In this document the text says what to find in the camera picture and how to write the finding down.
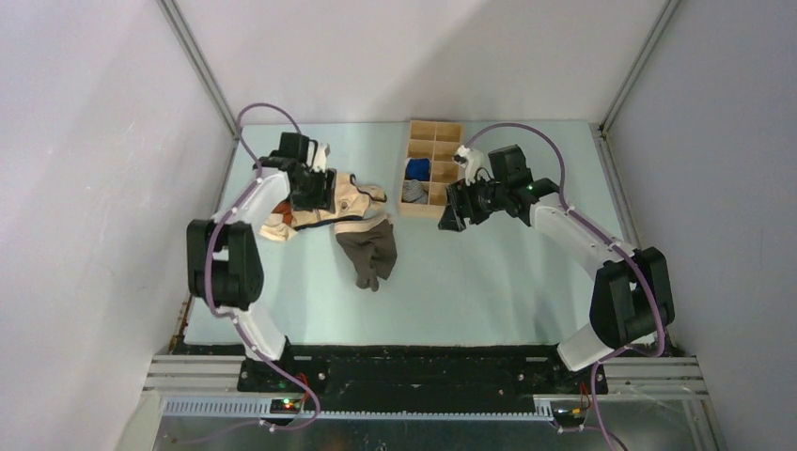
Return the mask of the brown boxer briefs beige waistband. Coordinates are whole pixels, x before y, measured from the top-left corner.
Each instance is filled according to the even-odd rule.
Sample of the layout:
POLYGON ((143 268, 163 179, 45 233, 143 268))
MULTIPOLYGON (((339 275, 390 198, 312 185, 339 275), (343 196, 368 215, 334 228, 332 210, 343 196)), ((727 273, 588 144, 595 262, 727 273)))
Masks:
POLYGON ((355 285, 376 292, 387 280, 398 259, 393 217, 380 213, 367 219, 333 226, 336 242, 353 265, 355 285))

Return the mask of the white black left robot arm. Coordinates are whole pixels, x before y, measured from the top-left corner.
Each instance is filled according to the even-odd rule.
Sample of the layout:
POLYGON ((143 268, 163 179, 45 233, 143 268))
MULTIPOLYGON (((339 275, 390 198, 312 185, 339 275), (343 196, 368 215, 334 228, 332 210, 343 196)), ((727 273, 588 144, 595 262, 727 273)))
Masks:
POLYGON ((186 228, 191 295, 233 324, 247 355, 265 361, 261 379, 279 392, 296 382, 297 366, 282 356, 288 339, 273 320, 258 324, 252 314, 264 287, 256 228, 282 202, 294 211, 333 207, 336 172, 327 165, 329 153, 325 143, 282 133, 277 149, 254 160, 248 183, 228 208, 186 228))

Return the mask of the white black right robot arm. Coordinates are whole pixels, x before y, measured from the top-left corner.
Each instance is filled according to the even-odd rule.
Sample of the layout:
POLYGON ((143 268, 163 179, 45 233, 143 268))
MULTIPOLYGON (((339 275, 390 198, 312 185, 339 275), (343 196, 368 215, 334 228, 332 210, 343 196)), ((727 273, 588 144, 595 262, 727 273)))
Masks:
POLYGON ((654 247, 637 249, 566 206, 556 183, 533 178, 518 146, 488 154, 461 146, 453 160, 465 176, 446 187, 439 229, 462 232, 503 211, 557 243, 593 280, 587 324, 557 344, 546 368, 557 392, 573 391, 584 368, 643 336, 663 333, 674 320, 664 255, 654 247))

